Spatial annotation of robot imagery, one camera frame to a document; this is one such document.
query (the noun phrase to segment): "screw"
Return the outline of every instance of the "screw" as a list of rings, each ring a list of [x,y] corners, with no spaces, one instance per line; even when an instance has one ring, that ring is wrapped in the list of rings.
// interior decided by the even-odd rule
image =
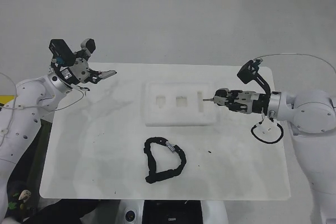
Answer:
[[[271,110],[269,111],[269,118],[273,118],[275,116],[275,111]]]

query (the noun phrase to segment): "robotic arm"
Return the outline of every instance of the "robotic arm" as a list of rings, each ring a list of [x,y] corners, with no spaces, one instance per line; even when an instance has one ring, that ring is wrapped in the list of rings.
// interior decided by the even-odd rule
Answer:
[[[336,97],[319,90],[298,95],[270,92],[269,85],[258,73],[261,62],[261,59],[250,60],[237,76],[244,84],[256,81],[264,94],[221,88],[212,99],[203,101],[212,101],[234,112],[262,113],[271,121],[287,121],[295,155],[320,207],[322,223],[336,223]],[[282,139],[281,135],[274,142],[266,142],[254,134],[254,128],[256,125],[251,133],[263,143]]]
[[[96,49],[93,39],[86,39],[81,50],[72,52],[64,40],[51,40],[52,72],[37,79],[24,80],[16,85],[17,96],[0,111],[0,223],[7,210],[6,185],[15,165],[38,133],[40,118],[57,109],[59,102],[75,88],[88,88],[79,83],[97,84],[116,74],[115,71],[94,71],[88,59]]]

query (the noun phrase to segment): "black mount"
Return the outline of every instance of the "black mount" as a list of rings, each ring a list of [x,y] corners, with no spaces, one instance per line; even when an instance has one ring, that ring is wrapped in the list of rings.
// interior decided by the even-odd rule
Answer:
[[[262,61],[263,60],[261,59],[248,61],[240,68],[239,72],[237,73],[237,76],[244,84],[248,84],[251,80],[254,80],[255,82],[257,82],[257,84],[259,84],[261,88],[263,88],[265,94],[270,96],[271,90],[269,84],[258,73],[259,64],[261,64]]]

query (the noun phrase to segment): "cable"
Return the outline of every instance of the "cable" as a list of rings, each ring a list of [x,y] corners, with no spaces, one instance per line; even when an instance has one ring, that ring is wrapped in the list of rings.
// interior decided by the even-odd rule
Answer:
[[[73,102],[73,103],[71,103],[70,105],[68,105],[68,106],[65,106],[65,107],[63,107],[63,108],[56,109],[56,110],[51,110],[51,111],[50,111],[50,113],[52,113],[52,112],[54,112],[54,111],[58,111],[58,110],[63,110],[63,109],[66,109],[66,108],[68,108],[69,106],[72,106],[73,104],[75,104],[75,103],[79,102],[80,100],[82,100],[82,99],[84,98],[84,96],[86,96],[86,93],[83,93],[81,90],[77,90],[77,91],[79,91],[80,93],[82,93],[82,96],[81,96],[81,98],[79,98],[79,99],[78,99],[78,100],[76,100],[75,102]]]
[[[270,118],[269,120],[270,120],[271,122],[274,123],[274,119],[273,119],[273,118]],[[263,143],[265,143],[265,144],[275,144],[275,143],[278,143],[278,142],[282,139],[282,137],[284,137],[284,129],[282,128],[282,126],[281,126],[279,123],[276,123],[276,125],[279,127],[279,129],[280,129],[280,131],[281,131],[281,134],[280,134],[280,137],[279,137],[278,139],[276,139],[275,141],[273,141],[273,142],[267,142],[267,141],[265,141],[265,140],[262,140],[262,139],[259,138],[258,136],[256,136],[256,134],[254,133],[254,129],[258,127],[258,126],[256,126],[256,125],[254,125],[254,126],[251,128],[250,132],[251,132],[251,134],[252,134],[257,140],[259,140],[259,141],[261,141],[261,142],[263,142]]]
[[[256,60],[256,59],[259,59],[259,58],[265,58],[265,57],[269,57],[269,56],[275,56],[275,55],[301,55],[301,56],[310,56],[310,57],[313,57],[313,58],[317,58],[317,59],[320,59],[320,60],[324,61],[325,63],[327,63],[334,70],[334,72],[336,74],[336,68],[330,62],[328,62],[327,60],[325,60],[323,58],[320,58],[318,56],[314,56],[312,54],[300,54],[300,53],[266,54],[266,55],[262,55],[262,56],[256,57],[253,60]]]
[[[14,87],[15,87],[15,95],[14,95],[14,97],[13,97],[13,105],[12,105],[12,108],[7,108],[7,109],[11,109],[10,120],[9,120],[9,123],[7,124],[7,127],[6,127],[6,129],[8,130],[9,127],[10,127],[10,124],[11,124],[11,122],[12,122],[12,118],[13,118],[13,110],[14,110],[14,108],[15,108],[15,103],[16,103],[17,88],[16,88],[15,83],[13,82],[13,80],[12,80],[9,76],[7,76],[7,75],[5,75],[4,73],[1,73],[1,72],[0,72],[0,74],[3,75],[3,76],[5,76],[5,77],[6,77],[6,78],[7,78],[7,79],[14,85]],[[2,136],[2,140],[1,140],[1,142],[0,142],[0,147],[1,147],[2,143],[4,142],[4,139],[5,139],[6,134],[7,134],[7,133],[4,133],[4,135]]]

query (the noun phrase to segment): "white table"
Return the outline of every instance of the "white table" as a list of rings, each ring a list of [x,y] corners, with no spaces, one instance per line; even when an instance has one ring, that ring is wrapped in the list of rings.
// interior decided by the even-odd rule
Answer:
[[[290,197],[282,141],[258,142],[250,128],[259,114],[234,113],[205,102],[213,110],[213,125],[146,126],[147,86],[150,83],[205,83],[212,97],[221,87],[263,92],[256,83],[244,85],[240,66],[90,63],[93,69],[118,71],[97,85],[87,85],[87,97],[55,114],[40,187],[43,198],[285,200]],[[261,75],[274,89],[272,73]],[[79,98],[69,94],[60,106]],[[181,175],[148,184],[149,137],[164,137],[185,152]],[[175,169],[176,153],[152,144],[157,171]]]

